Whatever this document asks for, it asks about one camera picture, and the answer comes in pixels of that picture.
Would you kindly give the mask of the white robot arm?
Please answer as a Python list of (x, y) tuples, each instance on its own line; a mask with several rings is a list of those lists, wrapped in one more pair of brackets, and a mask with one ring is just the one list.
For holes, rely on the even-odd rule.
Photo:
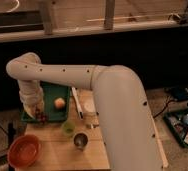
[(162, 171), (158, 134), (143, 84), (122, 65), (44, 65), (30, 52), (10, 60), (8, 75), (18, 81), (20, 100), (30, 116), (44, 110), (42, 81), (88, 89), (112, 171)]

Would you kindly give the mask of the white cloth-covered gripper body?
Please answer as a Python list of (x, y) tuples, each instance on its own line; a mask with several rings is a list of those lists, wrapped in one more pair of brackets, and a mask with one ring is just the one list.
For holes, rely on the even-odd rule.
[(23, 108), (28, 115), (36, 115), (44, 111), (43, 92), (39, 91), (33, 94), (24, 94), (19, 92)]

